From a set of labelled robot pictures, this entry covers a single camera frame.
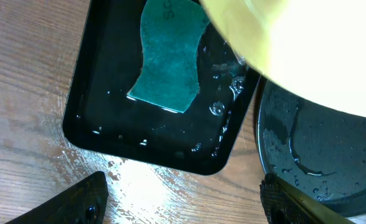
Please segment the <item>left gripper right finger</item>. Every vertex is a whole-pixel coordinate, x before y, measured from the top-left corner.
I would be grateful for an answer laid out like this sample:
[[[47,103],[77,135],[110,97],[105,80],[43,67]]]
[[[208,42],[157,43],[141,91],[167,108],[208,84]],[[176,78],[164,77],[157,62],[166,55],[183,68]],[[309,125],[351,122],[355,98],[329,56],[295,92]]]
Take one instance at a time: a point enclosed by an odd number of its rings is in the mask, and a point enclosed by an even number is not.
[[[266,174],[261,181],[260,198],[271,224],[351,223],[273,173]]]

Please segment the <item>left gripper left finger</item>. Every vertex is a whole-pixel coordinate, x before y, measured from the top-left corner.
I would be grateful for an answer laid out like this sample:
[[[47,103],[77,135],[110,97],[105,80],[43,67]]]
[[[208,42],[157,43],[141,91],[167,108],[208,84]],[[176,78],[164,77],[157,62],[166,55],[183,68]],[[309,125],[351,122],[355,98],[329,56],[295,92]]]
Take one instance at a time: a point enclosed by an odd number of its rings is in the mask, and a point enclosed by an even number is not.
[[[7,224],[102,224],[107,199],[105,173],[97,171]]]

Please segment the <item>yellow plate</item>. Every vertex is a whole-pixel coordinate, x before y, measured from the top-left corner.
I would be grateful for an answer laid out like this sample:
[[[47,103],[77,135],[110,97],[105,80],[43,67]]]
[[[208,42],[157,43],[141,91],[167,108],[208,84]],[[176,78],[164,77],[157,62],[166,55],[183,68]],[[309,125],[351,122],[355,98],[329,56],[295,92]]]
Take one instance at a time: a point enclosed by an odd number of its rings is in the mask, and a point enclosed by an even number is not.
[[[366,0],[203,0],[218,32],[285,90],[366,118]]]

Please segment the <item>green scrubbing sponge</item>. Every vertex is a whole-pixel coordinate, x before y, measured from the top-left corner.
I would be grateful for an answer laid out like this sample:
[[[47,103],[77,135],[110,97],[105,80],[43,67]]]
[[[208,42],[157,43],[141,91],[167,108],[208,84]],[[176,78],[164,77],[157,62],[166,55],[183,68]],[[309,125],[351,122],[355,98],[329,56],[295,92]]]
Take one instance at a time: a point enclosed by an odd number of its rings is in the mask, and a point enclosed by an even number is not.
[[[191,0],[148,0],[140,24],[143,66],[129,97],[184,113],[199,92],[198,45],[208,24]]]

